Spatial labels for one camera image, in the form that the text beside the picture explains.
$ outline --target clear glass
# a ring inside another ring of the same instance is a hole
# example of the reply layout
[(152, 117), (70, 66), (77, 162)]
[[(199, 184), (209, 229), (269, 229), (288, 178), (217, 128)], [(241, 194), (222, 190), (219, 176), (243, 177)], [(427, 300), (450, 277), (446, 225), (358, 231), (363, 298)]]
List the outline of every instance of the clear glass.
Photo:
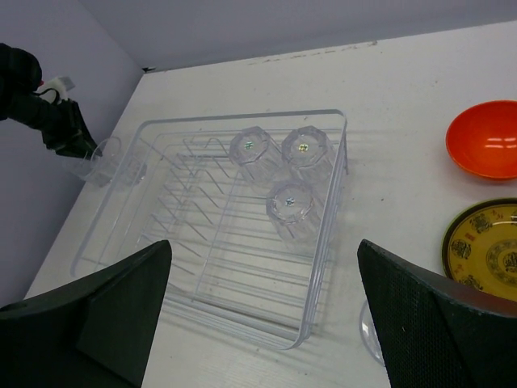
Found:
[(385, 360), (382, 357), (382, 350), (380, 349), (377, 332), (373, 325), (372, 313), (368, 307), (368, 301), (363, 304), (363, 308), (361, 309), (361, 315), (359, 317), (359, 331), (361, 333), (364, 346), (366, 346), (368, 352), (379, 364), (385, 366)]
[(229, 146), (229, 158), (239, 167), (242, 178), (254, 186), (266, 184), (271, 188), (283, 170), (280, 148), (260, 127), (243, 129), (234, 137)]
[[(66, 158), (63, 167), (82, 180), (102, 188), (115, 176), (123, 156), (120, 139), (109, 137), (99, 143), (91, 159)], [(120, 172), (121, 180), (127, 185), (133, 185), (144, 179), (146, 171), (147, 166), (136, 153), (132, 153)]]
[(330, 181), (335, 155), (326, 133), (312, 125), (293, 130), (282, 141), (282, 159), (291, 174), (314, 187)]
[(272, 188), (266, 212), (284, 241), (310, 243), (322, 223), (323, 203), (308, 183), (292, 179)]

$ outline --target glass bottom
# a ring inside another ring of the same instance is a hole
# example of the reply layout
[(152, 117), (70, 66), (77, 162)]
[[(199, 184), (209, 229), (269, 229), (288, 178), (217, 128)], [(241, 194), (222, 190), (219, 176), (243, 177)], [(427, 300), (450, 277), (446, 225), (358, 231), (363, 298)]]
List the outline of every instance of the glass bottom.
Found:
[(373, 325), (373, 318), (370, 313), (370, 308), (368, 307), (368, 301), (363, 304), (363, 308), (361, 309), (359, 331), (368, 352), (379, 364), (385, 366), (385, 360), (382, 357), (382, 350), (380, 350), (379, 339), (377, 338), (377, 332)]

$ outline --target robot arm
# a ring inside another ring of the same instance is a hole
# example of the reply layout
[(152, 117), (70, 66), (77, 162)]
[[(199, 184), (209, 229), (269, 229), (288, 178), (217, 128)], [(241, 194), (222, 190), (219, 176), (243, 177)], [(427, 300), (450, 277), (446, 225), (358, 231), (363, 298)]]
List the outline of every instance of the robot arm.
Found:
[(72, 99), (45, 101), (35, 92), (41, 84), (40, 63), (32, 54), (0, 44), (0, 120), (10, 118), (41, 131), (43, 143), (56, 154), (91, 158), (97, 145)]

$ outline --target red bowl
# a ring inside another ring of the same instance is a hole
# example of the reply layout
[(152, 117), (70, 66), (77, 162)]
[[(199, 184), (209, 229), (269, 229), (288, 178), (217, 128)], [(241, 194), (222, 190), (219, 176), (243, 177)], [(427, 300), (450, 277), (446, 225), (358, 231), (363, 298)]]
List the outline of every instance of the red bowl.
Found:
[(517, 178), (517, 101), (489, 101), (449, 126), (447, 151), (462, 169), (483, 178)]

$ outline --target white wall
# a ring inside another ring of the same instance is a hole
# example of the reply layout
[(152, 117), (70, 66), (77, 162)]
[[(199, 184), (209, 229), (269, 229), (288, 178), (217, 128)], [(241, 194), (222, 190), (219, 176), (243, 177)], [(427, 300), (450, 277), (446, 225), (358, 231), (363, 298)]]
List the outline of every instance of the white wall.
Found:
[[(44, 79), (69, 75), (95, 139), (109, 136), (142, 71), (77, 0), (4, 0), (0, 41), (33, 53)], [(82, 183), (41, 135), (0, 121), (0, 306), (23, 298)]]
[(171, 69), (517, 19), (516, 0), (80, 0), (142, 67)]

